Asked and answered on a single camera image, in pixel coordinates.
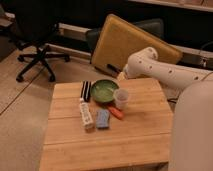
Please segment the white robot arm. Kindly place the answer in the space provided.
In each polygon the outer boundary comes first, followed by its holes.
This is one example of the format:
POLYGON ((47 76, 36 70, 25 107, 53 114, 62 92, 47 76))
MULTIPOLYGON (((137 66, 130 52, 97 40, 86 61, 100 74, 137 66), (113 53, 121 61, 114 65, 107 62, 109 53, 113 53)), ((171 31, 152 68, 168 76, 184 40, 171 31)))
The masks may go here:
POLYGON ((126 78, 142 74, 182 90, 174 111, 168 171, 213 171, 213 71, 160 62, 153 47, 128 57, 126 78))

